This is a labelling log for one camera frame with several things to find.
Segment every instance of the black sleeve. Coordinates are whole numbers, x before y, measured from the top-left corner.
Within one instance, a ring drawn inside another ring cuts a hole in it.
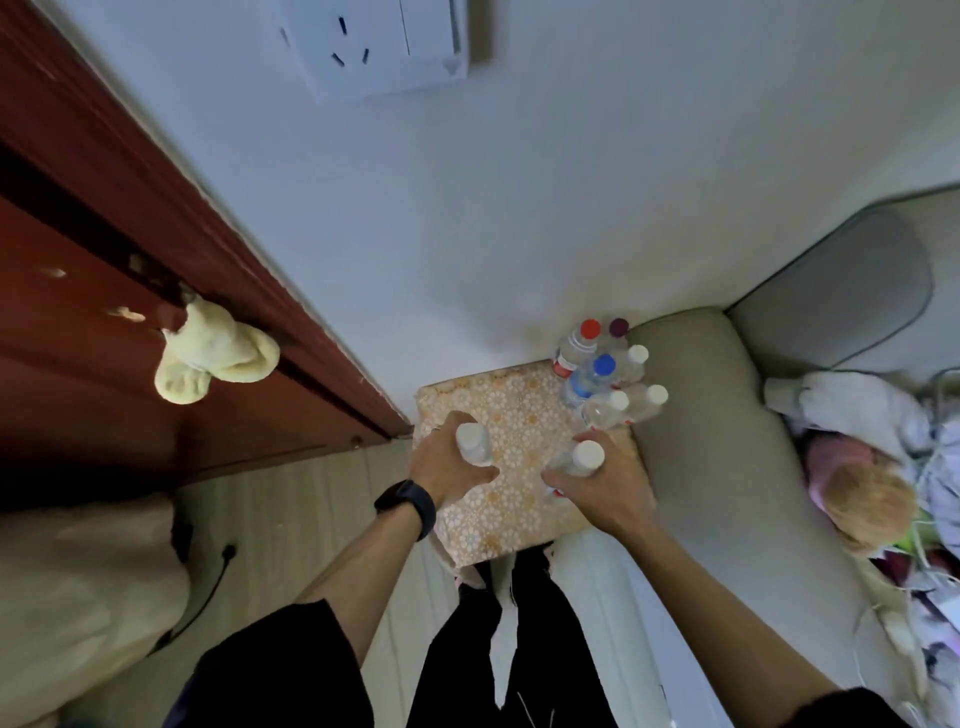
[[[325,601],[294,604],[226,638],[197,663],[163,728],[373,726],[373,709]]]
[[[783,728],[848,728],[852,725],[909,728],[882,697],[866,688],[824,695],[797,711]]]

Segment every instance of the watch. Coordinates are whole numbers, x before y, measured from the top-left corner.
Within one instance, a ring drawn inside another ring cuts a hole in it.
[[[413,480],[401,480],[385,490],[383,495],[373,502],[373,507],[377,513],[383,513],[396,508],[400,503],[410,503],[420,514],[423,528],[417,540],[422,541],[437,522],[437,506],[433,504],[433,498]]]

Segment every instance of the small table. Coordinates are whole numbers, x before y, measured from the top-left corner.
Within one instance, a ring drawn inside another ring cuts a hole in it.
[[[463,376],[417,392],[418,442],[452,409],[468,412],[490,431],[500,476],[471,490],[438,514],[436,534],[457,567],[543,544],[588,526],[566,498],[540,479],[550,455],[583,430],[561,402],[564,381],[549,361]],[[628,427],[610,431],[617,445],[639,459]]]

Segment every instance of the red bottle cap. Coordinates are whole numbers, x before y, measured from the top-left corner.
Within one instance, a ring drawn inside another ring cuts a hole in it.
[[[580,324],[580,335],[585,339],[595,339],[600,335],[600,322],[596,319],[587,319],[582,324]]]
[[[613,319],[610,322],[610,336],[614,339],[619,339],[622,336],[627,335],[627,331],[630,330],[630,322],[626,319]]]

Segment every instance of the plastic bottle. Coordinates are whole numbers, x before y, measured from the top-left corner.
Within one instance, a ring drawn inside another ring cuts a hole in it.
[[[600,443],[595,443],[592,440],[585,440],[582,443],[568,440],[562,448],[553,454],[546,467],[577,477],[588,477],[603,465],[605,458],[606,453]],[[548,485],[546,487],[554,496],[564,497],[563,491],[551,488]]]
[[[457,448],[470,465],[487,467],[493,464],[490,433],[479,423],[463,423],[457,427]]]
[[[553,357],[553,373],[566,379],[577,367],[590,361],[597,351],[596,339],[600,335],[600,322],[587,319],[580,327],[560,342]]]
[[[580,414],[589,429],[607,429],[623,425],[629,405],[630,398],[626,392],[599,392],[584,402]]]
[[[623,318],[609,319],[604,323],[603,333],[597,340],[597,352],[618,352],[630,347],[627,341],[627,331],[630,330],[630,322]]]
[[[630,398],[630,404],[625,413],[627,415],[624,420],[626,425],[641,423],[659,415],[669,396],[666,387],[659,384],[651,384],[648,387],[646,384],[638,382],[623,391]]]
[[[616,376],[616,361],[608,353],[597,356],[588,366],[577,369],[566,381],[564,400],[567,406],[579,407],[597,392],[609,389]]]
[[[643,379],[645,373],[643,365],[650,358],[650,352],[646,347],[634,344],[627,350],[612,352],[611,356],[616,362],[616,376],[612,382],[614,387],[622,389]]]

